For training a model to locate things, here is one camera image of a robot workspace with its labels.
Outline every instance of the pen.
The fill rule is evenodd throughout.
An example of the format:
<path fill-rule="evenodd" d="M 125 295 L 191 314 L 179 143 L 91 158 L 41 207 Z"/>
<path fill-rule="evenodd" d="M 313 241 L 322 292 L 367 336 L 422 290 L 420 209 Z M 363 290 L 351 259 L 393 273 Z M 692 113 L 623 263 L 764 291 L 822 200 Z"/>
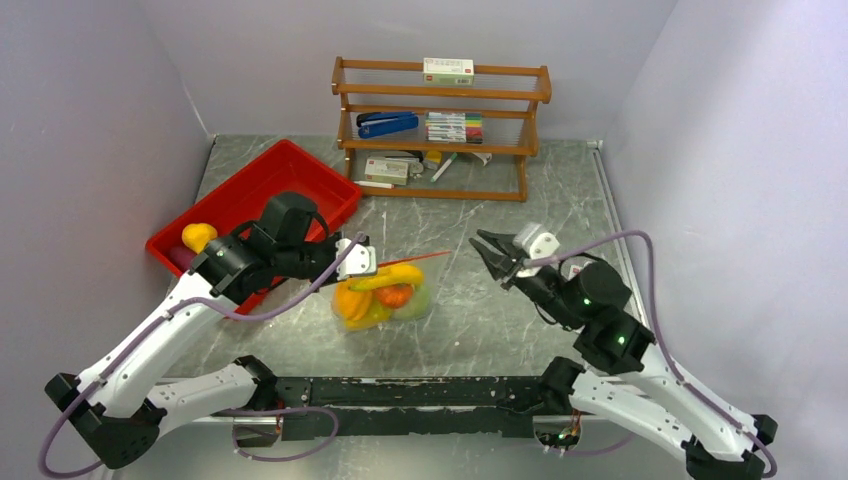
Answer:
<path fill-rule="evenodd" d="M 445 172 L 445 170 L 447 170 L 447 169 L 448 169 L 448 167 L 450 166 L 451 162 L 453 162 L 453 159 L 454 159 L 454 158 L 456 158 L 456 152 L 454 152 L 454 153 L 453 153 L 453 155 L 451 155 L 451 158 L 447 159 L 447 160 L 445 161 L 445 164 L 444 164 L 444 165 L 442 165 L 442 167 L 441 167 L 441 168 L 439 168 L 439 170 L 438 170 L 438 171 L 436 171 L 436 174 L 435 174 L 435 175 L 433 175 L 433 178 L 431 178 L 431 179 L 430 179 L 430 183 L 435 182 L 436 180 L 438 180 L 438 179 L 439 179 L 439 177 L 441 177 L 441 176 L 442 176 L 442 173 L 444 173 L 444 172 Z"/>
<path fill-rule="evenodd" d="M 353 183 L 359 185 L 360 187 L 375 187 L 375 188 L 389 188 L 389 189 L 395 188 L 395 186 L 392 185 L 391 183 L 369 182 L 369 181 L 366 181 L 366 180 L 357 180 Z"/>

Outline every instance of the red plastic tray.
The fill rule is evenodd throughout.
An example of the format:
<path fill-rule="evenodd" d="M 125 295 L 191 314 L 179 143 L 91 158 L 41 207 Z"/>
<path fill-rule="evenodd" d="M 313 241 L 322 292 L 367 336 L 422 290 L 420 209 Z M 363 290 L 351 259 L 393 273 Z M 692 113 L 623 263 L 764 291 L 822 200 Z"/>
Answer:
<path fill-rule="evenodd" d="M 362 191 L 290 140 L 282 140 L 189 208 L 147 241 L 147 251 L 174 275 L 182 270 L 168 251 L 182 246 L 182 231 L 190 223 L 208 223 L 225 235 L 238 225 L 259 218 L 268 200 L 281 192 L 297 192 L 318 205 L 330 229 L 338 230 L 356 212 Z M 307 240 L 317 240 L 321 227 L 312 225 Z M 252 310 L 264 295 L 253 295 L 238 309 Z"/>

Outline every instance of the banana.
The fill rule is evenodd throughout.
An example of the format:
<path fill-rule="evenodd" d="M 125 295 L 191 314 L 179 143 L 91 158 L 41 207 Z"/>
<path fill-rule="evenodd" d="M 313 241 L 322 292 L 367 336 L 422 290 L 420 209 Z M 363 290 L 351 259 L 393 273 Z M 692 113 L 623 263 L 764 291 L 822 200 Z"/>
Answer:
<path fill-rule="evenodd" d="M 408 263 L 398 263 L 377 269 L 373 277 L 357 278 L 350 284 L 350 290 L 354 292 L 365 292 L 375 288 L 388 287 L 398 283 L 408 283 L 418 286 L 424 283 L 424 272 L 420 268 Z"/>

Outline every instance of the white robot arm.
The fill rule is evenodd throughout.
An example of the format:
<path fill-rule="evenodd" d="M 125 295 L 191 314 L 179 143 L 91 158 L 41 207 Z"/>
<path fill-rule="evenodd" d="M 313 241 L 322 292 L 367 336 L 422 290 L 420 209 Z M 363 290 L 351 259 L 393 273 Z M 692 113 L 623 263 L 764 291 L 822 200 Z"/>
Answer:
<path fill-rule="evenodd" d="M 305 241 L 313 219 L 324 227 L 322 241 Z M 367 238 L 351 242 L 330 234 L 309 199 L 278 195 L 258 222 L 210 241 L 168 298 L 117 347 L 77 376 L 56 375 L 45 391 L 111 469 L 135 461 L 162 435 L 198 418 L 232 408 L 270 408 L 277 398 L 276 377 L 251 356 L 201 377 L 157 383 L 189 345 L 223 318 L 221 312 L 233 311 L 254 292 L 274 288 L 281 277 L 324 280 L 316 282 L 317 288 L 373 275 L 376 254 L 367 244 Z M 50 474 L 43 458 L 41 464 Z"/>
<path fill-rule="evenodd" d="M 579 331 L 574 347 L 588 364 L 652 400 L 558 357 L 542 376 L 547 404 L 612 420 L 684 460 L 697 480 L 773 476 L 774 462 L 764 473 L 765 463 L 753 453 L 774 440 L 777 423 L 730 405 L 675 362 L 654 333 L 624 311 L 632 292 L 612 266 L 581 249 L 577 254 L 595 261 L 566 280 L 542 259 L 555 263 L 574 254 L 552 257 L 559 242 L 541 225 L 528 224 L 516 235 L 477 233 L 494 251 L 476 239 L 471 243 L 503 288 L 524 293 L 540 315 L 548 315 L 547 323 Z"/>
<path fill-rule="evenodd" d="M 317 286 L 333 268 L 330 283 L 376 272 L 367 241 L 352 243 L 327 231 L 323 241 L 305 242 L 314 216 L 314 204 L 304 197 L 275 197 L 259 222 L 211 241 L 168 298 L 120 345 L 79 375 L 59 374 L 48 383 L 45 390 L 63 418 L 107 467 L 128 465 L 159 437 L 195 419 L 232 408 L 261 414 L 276 406 L 279 378 L 252 356 L 201 377 L 157 383 L 185 348 L 222 318 L 221 312 L 253 292 L 275 287 L 278 277 L 316 280 Z M 546 410 L 565 414 L 577 409 L 609 419 L 685 462 L 696 480 L 773 476 L 766 446 L 774 440 L 777 423 L 728 404 L 677 364 L 651 330 L 624 312 L 632 292 L 608 263 L 589 256 L 595 262 L 566 280 L 557 269 L 537 264 L 559 247 L 541 225 L 529 224 L 518 235 L 478 234 L 496 250 L 471 240 L 493 278 L 505 289 L 518 288 L 547 313 L 548 323 L 579 331 L 575 349 L 588 364 L 617 379 L 611 382 L 557 357 L 538 383 L 536 398 Z M 650 398 L 619 387 L 621 382 Z M 343 383 L 347 391 L 356 382 Z M 373 380 L 359 384 L 375 386 Z M 427 379 L 417 379 L 410 387 L 426 384 Z M 354 410 L 363 404 L 362 394 L 354 399 Z M 391 398 L 399 397 L 392 393 Z M 456 398 L 448 395 L 444 401 Z M 432 408 L 439 408 L 439 399 L 431 395 L 423 410 Z M 772 463 L 769 472 L 754 455 L 757 450 Z M 45 457 L 43 451 L 43 471 Z"/>

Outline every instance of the wooden shelf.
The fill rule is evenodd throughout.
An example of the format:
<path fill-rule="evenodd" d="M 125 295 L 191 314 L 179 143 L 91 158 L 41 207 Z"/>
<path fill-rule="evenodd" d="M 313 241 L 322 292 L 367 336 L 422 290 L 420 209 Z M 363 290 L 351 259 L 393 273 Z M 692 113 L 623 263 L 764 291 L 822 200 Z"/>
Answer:
<path fill-rule="evenodd" d="M 429 142 L 423 127 L 424 116 L 427 111 L 444 111 L 442 108 L 414 108 L 414 107 L 392 107 L 385 109 L 382 106 L 352 105 L 354 111 L 342 112 L 341 125 L 355 125 L 356 115 L 361 112 L 384 112 L 384 111 L 414 111 L 418 113 L 419 127 L 415 130 L 380 135 L 373 138 L 359 138 L 356 128 L 344 128 L 343 135 L 339 137 L 339 148 L 367 148 L 372 150 L 436 150 L 440 152 L 475 152 L 511 155 L 536 155 L 539 150 L 539 142 L 535 136 L 522 136 L 523 131 L 535 131 L 535 119 L 527 112 L 489 111 L 483 115 L 483 142 L 473 143 L 443 143 Z"/>
<path fill-rule="evenodd" d="M 474 85 L 471 87 L 421 85 L 422 69 L 422 62 L 340 59 L 333 72 L 333 94 L 481 98 L 542 103 L 551 101 L 551 81 L 547 67 L 475 65 Z M 357 75 L 351 72 L 357 70 L 365 73 Z"/>
<path fill-rule="evenodd" d="M 538 68 L 474 66 L 474 85 L 471 87 L 444 87 L 422 85 L 421 62 L 391 62 L 374 60 L 346 60 L 336 57 L 331 88 L 341 97 L 341 114 L 337 146 L 345 150 L 345 175 L 351 178 L 356 150 L 436 150 L 442 152 L 469 152 L 508 154 L 514 156 L 518 175 L 518 192 L 478 192 L 468 190 L 431 190 L 412 188 L 363 188 L 366 195 L 402 196 L 422 198 L 451 198 L 472 200 L 508 200 L 523 202 L 527 199 L 525 162 L 527 156 L 539 151 L 536 134 L 536 109 L 538 104 L 551 100 L 551 81 L 545 66 Z M 365 97 L 366 102 L 351 102 L 350 96 Z M 462 106 L 397 105 L 392 101 L 371 104 L 375 97 L 440 97 L 454 99 L 501 100 L 506 103 L 520 101 L 521 109 L 492 109 Z M 415 130 L 396 132 L 372 138 L 359 138 L 356 115 L 364 112 L 412 111 L 420 116 Z M 483 116 L 483 142 L 440 143 L 426 139 L 424 117 L 427 112 L 475 112 Z"/>

